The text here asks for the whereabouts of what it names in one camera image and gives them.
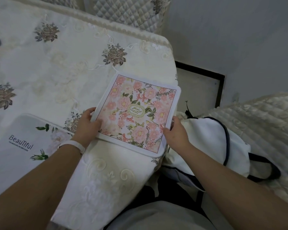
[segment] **forearm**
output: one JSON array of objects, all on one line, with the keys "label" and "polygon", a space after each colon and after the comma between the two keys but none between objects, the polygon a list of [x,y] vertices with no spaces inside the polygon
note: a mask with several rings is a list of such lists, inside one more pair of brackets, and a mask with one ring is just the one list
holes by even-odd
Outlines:
[{"label": "forearm", "polygon": [[288,204],[192,145],[179,152],[235,229],[288,229]]},{"label": "forearm", "polygon": [[0,229],[45,229],[81,158],[63,145],[0,195]]}]

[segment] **white bracelet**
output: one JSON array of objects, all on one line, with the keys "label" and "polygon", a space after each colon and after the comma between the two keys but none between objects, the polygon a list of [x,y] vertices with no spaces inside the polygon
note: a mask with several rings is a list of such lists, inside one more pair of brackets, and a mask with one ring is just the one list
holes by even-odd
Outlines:
[{"label": "white bracelet", "polygon": [[58,149],[59,149],[61,146],[65,145],[65,144],[71,144],[71,145],[75,146],[76,148],[78,148],[78,149],[80,150],[80,153],[81,153],[81,154],[83,154],[84,151],[85,151],[85,147],[83,147],[82,144],[80,144],[80,143],[78,143],[78,142],[76,142],[76,141],[74,141],[74,140],[68,140],[68,141],[65,141],[65,142],[61,143],[61,144],[58,146]]}]

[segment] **hand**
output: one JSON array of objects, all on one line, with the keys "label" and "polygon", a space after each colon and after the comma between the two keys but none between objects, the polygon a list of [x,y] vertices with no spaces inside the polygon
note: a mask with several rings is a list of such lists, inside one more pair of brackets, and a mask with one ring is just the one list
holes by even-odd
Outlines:
[{"label": "hand", "polygon": [[173,116],[174,125],[172,130],[163,128],[163,134],[165,136],[168,145],[178,154],[185,151],[188,146],[191,145],[188,134],[181,124],[177,116]]},{"label": "hand", "polygon": [[96,120],[91,122],[91,113],[95,111],[96,107],[92,107],[83,112],[81,118],[78,120],[77,130],[71,140],[77,141],[87,148],[93,139],[95,139],[98,131],[101,128],[102,121]]}]

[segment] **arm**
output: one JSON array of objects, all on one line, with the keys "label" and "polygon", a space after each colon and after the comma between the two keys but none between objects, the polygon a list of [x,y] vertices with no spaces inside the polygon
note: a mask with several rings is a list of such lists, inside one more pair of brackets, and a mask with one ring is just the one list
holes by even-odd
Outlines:
[{"label": "arm", "polygon": [[180,120],[163,129],[169,146],[188,164],[235,229],[288,229],[288,204],[195,148]]},{"label": "arm", "polygon": [[[72,140],[85,148],[97,135],[101,122],[90,122],[86,110]],[[80,150],[63,145],[0,195],[0,229],[45,229],[80,161]]]}]

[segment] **white tote bag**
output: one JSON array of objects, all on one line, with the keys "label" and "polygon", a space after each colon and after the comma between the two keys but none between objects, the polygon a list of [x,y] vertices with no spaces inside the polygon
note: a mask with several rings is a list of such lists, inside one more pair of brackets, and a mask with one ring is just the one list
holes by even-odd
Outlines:
[{"label": "white tote bag", "polygon": [[[192,145],[238,174],[254,182],[280,177],[280,171],[275,165],[264,157],[252,154],[250,145],[228,130],[219,120],[212,117],[190,118],[182,120],[181,123]],[[249,175],[250,160],[269,163],[272,168],[270,176],[263,179]],[[204,191],[187,163],[171,148],[163,159],[160,171],[177,182]]]}]

